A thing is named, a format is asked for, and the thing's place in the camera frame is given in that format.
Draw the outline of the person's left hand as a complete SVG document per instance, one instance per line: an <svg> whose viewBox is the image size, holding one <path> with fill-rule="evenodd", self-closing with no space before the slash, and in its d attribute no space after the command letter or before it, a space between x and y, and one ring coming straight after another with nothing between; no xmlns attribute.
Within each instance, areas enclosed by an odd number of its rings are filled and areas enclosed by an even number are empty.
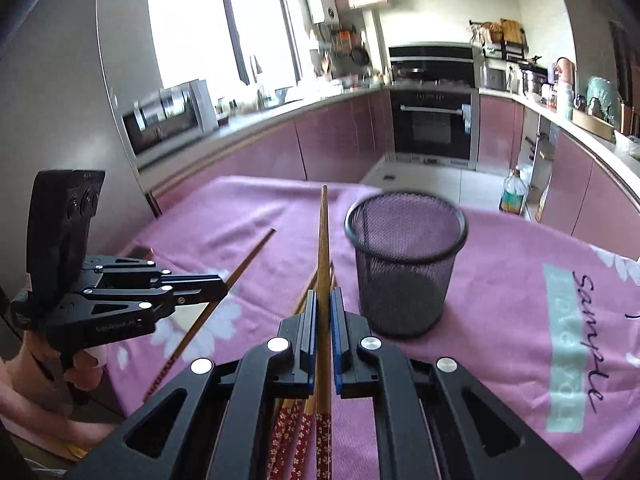
<svg viewBox="0 0 640 480"><path fill-rule="evenodd" d="M70 387L91 392L99 387L105 352L100 347L81 350L72 366L62 369L60 354L49 347L43 334L25 332L20 351L1 362L1 415L18 426L88 450L116 428L99 422L78 422Z"/></svg>

